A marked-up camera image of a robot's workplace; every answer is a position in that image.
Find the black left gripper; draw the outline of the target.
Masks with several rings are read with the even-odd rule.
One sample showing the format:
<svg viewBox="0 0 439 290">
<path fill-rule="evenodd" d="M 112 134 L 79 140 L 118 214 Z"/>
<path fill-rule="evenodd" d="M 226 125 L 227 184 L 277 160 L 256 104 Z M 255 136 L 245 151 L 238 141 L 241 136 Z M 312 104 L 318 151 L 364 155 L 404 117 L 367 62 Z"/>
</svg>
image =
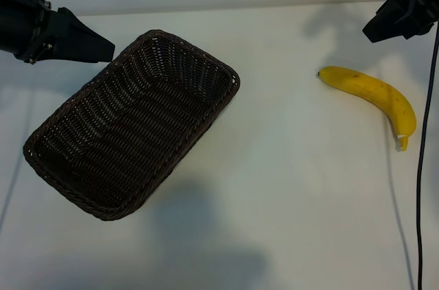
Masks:
<svg viewBox="0 0 439 290">
<path fill-rule="evenodd" d="M 46 0 L 1 0 L 1 50 L 18 60 L 110 62 L 115 45 L 85 26 L 69 9 L 59 8 L 67 34 L 59 38 L 59 16 Z"/>
</svg>

